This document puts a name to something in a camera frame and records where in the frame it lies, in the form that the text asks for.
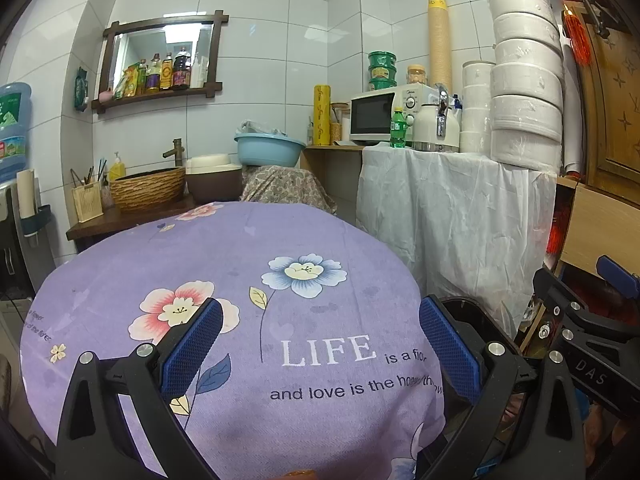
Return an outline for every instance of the wooden mirror frame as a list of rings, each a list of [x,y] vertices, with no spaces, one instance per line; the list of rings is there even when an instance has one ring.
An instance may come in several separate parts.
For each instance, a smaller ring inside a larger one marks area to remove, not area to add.
[[[216,69],[218,67],[218,48],[220,46],[220,29],[223,23],[229,21],[228,14],[222,10],[217,10],[213,14],[204,14],[201,16],[175,16],[172,18],[155,18],[153,20],[143,20],[142,22],[131,22],[121,25],[120,22],[111,23],[111,27],[106,28],[102,36],[106,38],[107,45],[104,49],[104,58],[102,59],[102,69],[100,70],[100,86],[98,94],[109,89],[109,71],[111,69],[111,61],[113,59],[113,47],[116,36],[128,34],[131,32],[139,32],[140,30],[150,30],[153,28],[161,28],[165,25],[182,25],[184,23],[202,23],[204,25],[213,25],[211,33],[211,46],[209,49],[209,72],[207,73],[207,81],[202,88],[187,88],[186,90],[164,90],[153,94],[142,94],[132,97],[121,97],[120,99],[111,99],[105,103],[101,103],[98,99],[91,101],[91,108],[98,114],[103,114],[107,108],[114,106],[122,106],[129,103],[139,103],[141,101],[150,101],[152,99],[162,99],[165,97],[175,97],[183,95],[204,95],[209,99],[213,99],[216,92],[222,90],[222,83],[216,81]]]

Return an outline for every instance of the white microwave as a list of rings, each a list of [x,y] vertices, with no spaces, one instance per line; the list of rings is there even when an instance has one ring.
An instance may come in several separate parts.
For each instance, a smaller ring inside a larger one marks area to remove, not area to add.
[[[412,140],[414,115],[423,104],[438,102],[438,93],[421,83],[364,92],[351,98],[351,140],[389,140],[394,107],[407,121],[406,140]]]

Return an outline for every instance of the glass jar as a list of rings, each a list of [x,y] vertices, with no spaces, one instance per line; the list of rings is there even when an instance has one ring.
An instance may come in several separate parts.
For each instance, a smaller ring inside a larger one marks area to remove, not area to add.
[[[422,65],[409,65],[406,68],[406,81],[408,83],[427,84],[427,75]]]

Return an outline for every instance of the blue plastic basin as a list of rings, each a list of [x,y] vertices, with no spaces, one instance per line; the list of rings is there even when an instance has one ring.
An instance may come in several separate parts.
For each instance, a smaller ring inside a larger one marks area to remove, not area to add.
[[[246,166],[296,165],[300,152],[306,146],[301,140],[274,134],[236,134],[238,159]]]

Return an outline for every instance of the round table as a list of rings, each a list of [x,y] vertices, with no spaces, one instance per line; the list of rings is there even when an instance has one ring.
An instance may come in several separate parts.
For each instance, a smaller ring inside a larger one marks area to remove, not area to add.
[[[306,205],[200,206],[56,269],[20,345],[29,403],[53,442],[82,352],[157,343],[208,297],[222,304],[222,332],[171,407],[217,475],[410,478],[418,446],[444,426],[418,287],[384,244]],[[161,471],[130,398],[121,404],[145,464]]]

